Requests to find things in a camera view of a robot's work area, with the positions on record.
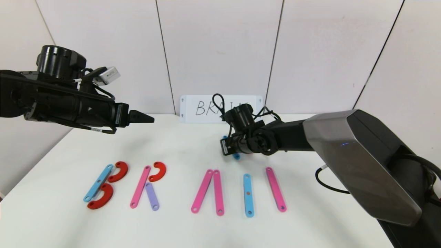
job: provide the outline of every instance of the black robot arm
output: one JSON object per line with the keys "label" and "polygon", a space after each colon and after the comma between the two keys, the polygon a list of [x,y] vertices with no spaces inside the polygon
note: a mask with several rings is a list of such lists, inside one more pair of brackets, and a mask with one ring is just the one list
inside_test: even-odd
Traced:
{"label": "black robot arm", "polygon": [[115,103],[115,97],[100,88],[120,76],[114,67],[88,69],[83,56],[53,45],[43,46],[37,66],[37,71],[0,71],[0,117],[23,115],[26,120],[108,134],[130,123],[154,122],[146,114],[129,111],[126,103]]}
{"label": "black robot arm", "polygon": [[416,156],[380,120],[361,110],[266,124],[242,104],[222,115],[235,132],[224,155],[315,151],[374,218],[394,247],[441,247],[441,204],[433,191],[441,170]]}

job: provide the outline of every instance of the white sign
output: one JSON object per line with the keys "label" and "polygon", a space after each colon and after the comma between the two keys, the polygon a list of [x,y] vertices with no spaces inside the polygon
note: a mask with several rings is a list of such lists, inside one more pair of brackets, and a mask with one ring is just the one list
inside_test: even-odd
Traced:
{"label": "white sign", "polygon": [[[261,96],[223,96],[225,99],[225,112],[248,103],[253,107],[253,114],[257,114],[263,107]],[[213,95],[185,95],[180,98],[180,120],[184,123],[225,123],[221,119],[221,112],[212,101]],[[219,96],[214,98],[218,106],[221,106],[222,99]]]}

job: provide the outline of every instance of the white table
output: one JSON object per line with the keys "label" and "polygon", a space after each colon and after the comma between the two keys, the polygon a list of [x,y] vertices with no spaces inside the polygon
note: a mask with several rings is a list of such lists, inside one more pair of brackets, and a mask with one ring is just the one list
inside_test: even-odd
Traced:
{"label": "white table", "polygon": [[[310,116],[282,115],[282,119]],[[237,161],[221,154],[219,139],[228,133],[227,125],[182,124],[174,115],[154,117],[154,124],[131,124],[115,135],[71,131],[0,204],[1,247],[392,246],[377,221],[350,195],[315,181],[315,170],[324,164],[316,153],[243,154]],[[128,174],[112,184],[115,192],[105,206],[88,209],[83,197],[103,168],[117,161],[127,162]],[[143,192],[138,207],[131,209],[143,167],[155,161],[168,169],[153,183],[161,207],[152,211]],[[267,166],[278,178],[288,209],[284,213],[276,208]],[[199,213],[190,211],[207,169],[221,172],[225,207],[221,217],[215,213],[212,185]],[[157,171],[153,168],[150,174]],[[252,218],[244,213],[245,173],[253,182]],[[343,188],[329,169],[321,179]]]}

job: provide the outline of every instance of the cable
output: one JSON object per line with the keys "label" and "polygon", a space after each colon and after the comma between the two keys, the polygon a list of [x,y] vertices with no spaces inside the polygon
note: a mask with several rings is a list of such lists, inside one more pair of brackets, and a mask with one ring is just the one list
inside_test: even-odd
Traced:
{"label": "cable", "polygon": [[[429,160],[422,158],[420,156],[414,155],[414,154],[397,154],[392,159],[402,159],[402,158],[403,159],[410,159],[410,160],[413,160],[413,161],[420,163],[423,167],[425,167],[426,169],[435,173],[435,175],[437,175],[438,178],[440,178],[440,180],[441,180],[441,169],[438,168],[438,166],[436,166],[434,163],[430,162]],[[427,195],[426,200],[433,205],[441,207],[441,201],[433,199],[431,197],[431,195]]]}
{"label": "cable", "polygon": [[266,107],[266,106],[263,106],[263,108],[257,113],[257,115],[254,115],[254,114],[252,114],[252,115],[254,116],[254,120],[257,119],[258,117],[262,117],[262,116],[265,116],[265,115],[272,115],[274,117],[274,119],[282,120],[279,115],[274,113],[274,111],[269,110],[268,107]]}
{"label": "cable", "polygon": [[93,86],[95,87],[95,89],[97,89],[97,90],[101,91],[102,93],[108,95],[110,97],[110,99],[112,99],[113,101],[115,100],[115,96],[114,95],[112,95],[111,93],[101,89],[97,84],[94,83]]}
{"label": "cable", "polygon": [[[220,97],[221,97],[221,99],[222,99],[222,108],[219,107],[219,106],[216,104],[216,102],[214,101],[214,97],[215,97],[215,96],[220,96]],[[214,94],[213,97],[211,98],[211,101],[212,101],[213,104],[216,106],[216,108],[222,113],[222,115],[224,115],[224,114],[225,114],[225,100],[224,100],[224,97],[223,97],[221,94],[216,93],[216,94]]]}
{"label": "cable", "polygon": [[12,80],[16,80],[17,82],[23,82],[23,83],[28,83],[37,87],[42,87],[42,88],[46,88],[46,89],[51,89],[51,90],[57,90],[60,92],[64,92],[64,93],[69,93],[72,95],[77,95],[77,96],[81,96],[81,97],[87,97],[87,98],[92,98],[92,99],[97,99],[97,100],[102,100],[102,101],[114,101],[114,99],[108,98],[106,96],[103,95],[96,95],[96,94],[90,94],[90,93],[86,93],[86,92],[82,92],[82,91],[78,91],[78,90],[73,90],[70,88],[66,88],[66,87],[62,87],[62,86],[58,86],[55,84],[50,84],[50,83],[46,83],[46,82],[42,82],[42,81],[37,81],[37,80],[32,80],[32,79],[27,79],[27,78],[22,78],[22,77],[17,77],[17,76],[11,76],[11,75],[6,75],[6,74],[1,74],[0,75],[0,80],[1,78],[5,78],[5,79],[12,79]]}
{"label": "cable", "polygon": [[315,180],[317,180],[317,182],[320,183],[321,186],[323,186],[323,187],[325,187],[325,188],[327,188],[327,189],[330,189],[330,190],[332,190],[332,191],[339,192],[339,193],[350,194],[349,191],[341,190],[341,189],[337,189],[337,188],[331,187],[331,186],[325,184],[324,182],[322,182],[322,181],[318,178],[318,174],[319,174],[322,170],[326,169],[327,167],[328,167],[327,165],[324,165],[324,166],[318,168],[318,169],[315,171]]}

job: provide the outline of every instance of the red curved piece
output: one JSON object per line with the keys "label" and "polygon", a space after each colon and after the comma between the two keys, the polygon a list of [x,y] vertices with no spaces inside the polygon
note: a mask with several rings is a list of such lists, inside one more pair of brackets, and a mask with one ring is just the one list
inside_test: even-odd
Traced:
{"label": "red curved piece", "polygon": [[165,175],[165,172],[167,171],[167,167],[165,167],[165,164],[163,164],[161,162],[155,162],[153,164],[153,167],[158,168],[159,172],[156,175],[149,176],[150,182],[156,182],[156,181],[160,180]]}
{"label": "red curved piece", "polygon": [[100,190],[104,191],[104,195],[96,201],[89,202],[89,204],[87,204],[88,208],[98,209],[104,206],[110,200],[110,198],[112,198],[113,188],[110,184],[101,185]]}
{"label": "red curved piece", "polygon": [[127,174],[127,171],[129,170],[129,166],[127,166],[127,164],[123,161],[117,162],[115,164],[115,167],[119,168],[120,172],[118,172],[118,174],[116,175],[109,176],[109,178],[107,179],[109,183],[114,183],[116,181],[121,180],[121,178],[123,178]]}

